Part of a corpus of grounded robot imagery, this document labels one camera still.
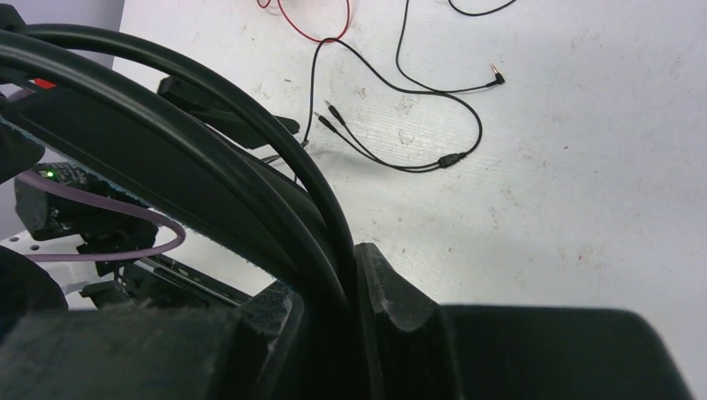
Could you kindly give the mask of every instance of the tabletop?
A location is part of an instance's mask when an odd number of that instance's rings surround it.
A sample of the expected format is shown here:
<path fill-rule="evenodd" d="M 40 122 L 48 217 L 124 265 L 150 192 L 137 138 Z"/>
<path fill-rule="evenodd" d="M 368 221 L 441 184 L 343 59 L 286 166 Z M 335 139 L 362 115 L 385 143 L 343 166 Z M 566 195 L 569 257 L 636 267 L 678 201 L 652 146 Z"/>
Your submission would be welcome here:
<path fill-rule="evenodd" d="M 318 37 L 344 24 L 344 1 L 283 5 Z M 418 88 L 394 66 L 404 5 L 353 0 L 344 40 L 391 82 Z M 493 63 L 507 81 L 463 95 L 484 123 L 479 148 L 422 175 L 373 164 L 318 124 L 308 150 L 354 240 L 376 243 L 434 300 L 637 312 L 694 394 L 707 396 L 706 17 L 707 3 L 687 0 L 518 0 L 486 17 L 410 0 L 407 73 L 458 88 L 492 80 Z M 315 45 L 276 7 L 126 0 L 121 31 L 200 61 L 272 113 L 307 121 Z M 456 103 L 394 92 L 338 45 L 320 57 L 315 111 L 333 103 L 381 158 L 428 163 L 474 142 L 475 122 Z M 152 89 L 163 78 L 122 60 L 114 69 Z M 252 294 L 272 282 L 195 234 L 172 255 Z"/>

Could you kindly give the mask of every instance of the scuffed white surface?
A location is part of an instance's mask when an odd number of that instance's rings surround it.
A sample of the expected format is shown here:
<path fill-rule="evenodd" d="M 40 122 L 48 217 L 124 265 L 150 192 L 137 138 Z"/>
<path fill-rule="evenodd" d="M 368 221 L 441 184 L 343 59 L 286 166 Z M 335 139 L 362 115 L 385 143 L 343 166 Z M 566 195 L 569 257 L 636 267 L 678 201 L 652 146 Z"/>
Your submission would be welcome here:
<path fill-rule="evenodd" d="M 313 34 L 343 22 L 342 2 L 284 3 Z M 411 87 L 394 70 L 404 0 L 354 3 L 345 39 Z M 304 124 L 314 46 L 273 14 L 254 0 L 127 0 L 121 30 L 199 60 Z M 481 18 L 412 0 L 410 74 L 456 88 L 488 82 L 495 63 L 508 81 L 465 96 L 484 121 L 479 150 L 409 176 L 315 126 L 311 153 L 355 240 L 378 244 L 435 300 L 635 311 L 707 396 L 705 17 L 707 4 L 686 0 L 518 0 Z M 340 47 L 322 57 L 316 109 L 334 103 L 382 158 L 429 162 L 474 140 L 459 106 L 392 92 Z M 163 76 L 121 60 L 114 68 L 149 88 Z M 187 264 L 208 256 L 206 273 L 248 280 L 229 272 L 241 262 L 228 252 L 190 243 L 180 250 L 192 254 Z"/>

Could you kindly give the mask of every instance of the black tube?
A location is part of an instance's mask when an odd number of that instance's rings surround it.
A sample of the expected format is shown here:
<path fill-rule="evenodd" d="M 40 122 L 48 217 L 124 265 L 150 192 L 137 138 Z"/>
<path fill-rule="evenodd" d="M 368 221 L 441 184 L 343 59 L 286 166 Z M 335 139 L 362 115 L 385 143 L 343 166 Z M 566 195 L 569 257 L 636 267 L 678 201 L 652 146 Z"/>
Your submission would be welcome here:
<path fill-rule="evenodd" d="M 296 271 L 273 271 L 276 276 L 313 308 L 348 307 L 336 274 L 302 220 L 204 125 L 119 73 L 34 38 L 0 31 L 0 64 L 80 90 L 152 129 L 211 171 L 273 234 L 297 266 Z M 308 271 L 299 273 L 300 268 Z"/>
<path fill-rule="evenodd" d="M 339 280 L 349 300 L 355 298 L 354 240 L 331 187 L 297 140 L 247 93 L 189 57 L 125 33 L 65 24 L 27 25 L 18 32 L 63 48 L 111 54 L 147 65 L 202 88 L 231 108 L 273 146 L 302 180 L 331 235 Z"/>

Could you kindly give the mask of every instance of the connector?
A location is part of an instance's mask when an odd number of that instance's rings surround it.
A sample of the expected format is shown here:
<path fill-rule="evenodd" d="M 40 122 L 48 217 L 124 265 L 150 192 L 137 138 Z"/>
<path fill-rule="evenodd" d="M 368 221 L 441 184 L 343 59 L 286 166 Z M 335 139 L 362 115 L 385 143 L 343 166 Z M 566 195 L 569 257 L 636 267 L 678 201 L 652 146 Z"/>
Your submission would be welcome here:
<path fill-rule="evenodd" d="M 330 113 L 332 113 L 333 117 L 336 118 L 338 123 L 340 123 L 343 126 L 346 126 L 346 122 L 343 120 L 343 117 L 341 114 L 338 113 L 338 110 L 336 107 L 334 107 L 330 102 L 324 100 L 324 102 L 327 104 L 327 109 L 329 110 Z"/>
<path fill-rule="evenodd" d="M 324 115 L 319 115 L 318 113 L 315 112 L 314 116 L 317 117 L 317 119 L 322 123 L 322 125 L 327 127 L 328 130 L 332 131 L 333 133 L 338 133 L 338 130 L 336 130 L 336 128 L 333 127 L 332 123 Z"/>
<path fill-rule="evenodd" d="M 503 85 L 506 83 L 506 80 L 504 79 L 504 76 L 501 75 L 501 72 L 499 72 L 498 69 L 496 69 L 496 66 L 491 64 L 491 69 L 494 71 L 494 76 L 496 77 L 496 84 L 497 85 Z"/>
<path fill-rule="evenodd" d="M 439 160 L 437 160 L 437 164 L 441 168 L 449 168 L 462 161 L 462 158 L 464 158 L 464 155 L 461 153 L 447 154 L 446 156 L 440 157 Z"/>

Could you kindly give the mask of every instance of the red wire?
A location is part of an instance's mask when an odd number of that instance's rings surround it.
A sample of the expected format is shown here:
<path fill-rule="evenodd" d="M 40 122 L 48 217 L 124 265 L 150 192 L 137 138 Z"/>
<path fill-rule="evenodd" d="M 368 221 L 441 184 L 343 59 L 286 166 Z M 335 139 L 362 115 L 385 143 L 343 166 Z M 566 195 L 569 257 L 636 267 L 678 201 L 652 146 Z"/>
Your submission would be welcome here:
<path fill-rule="evenodd" d="M 261 4 L 261 3 L 260 3 L 260 0 L 256 0 L 256 1 L 258 2 L 258 5 L 259 5 L 261 8 L 268 8 L 268 6 L 270 5 L 270 2 L 272 2 L 272 0 L 268 0 L 265 4 Z M 292 20 L 289 19 L 289 16 L 287 15 L 287 13 L 285 12 L 285 9 L 284 9 L 284 7 L 283 7 L 283 1 L 282 1 L 282 0 L 278 0 L 278 7 L 280 8 L 280 12 L 283 14 L 283 17 L 285 17 L 285 19 L 287 20 L 287 22 L 289 23 L 289 25 L 290 25 L 292 28 L 294 28 L 294 30 L 297 31 L 297 33 L 299 33 L 300 35 L 304 36 L 305 38 L 311 40 L 312 42 L 315 42 L 315 43 L 321 43 L 321 42 L 322 42 L 321 39 L 317 39 L 317 38 L 315 38 L 315 37 L 311 37 L 311 36 L 309 36 L 307 33 L 303 32 L 302 29 L 300 29 L 299 27 L 297 27 L 297 25 L 295 25 L 294 22 L 292 22 Z M 346 34 L 346 32 L 348 31 L 348 27 L 349 27 L 350 23 L 351 23 L 351 2 L 350 2 L 350 0 L 346 0 L 346 25 L 343 26 L 343 29 L 341 30 L 341 33 L 340 33 L 338 36 L 336 36 L 337 39 L 342 38 L 343 35 Z"/>

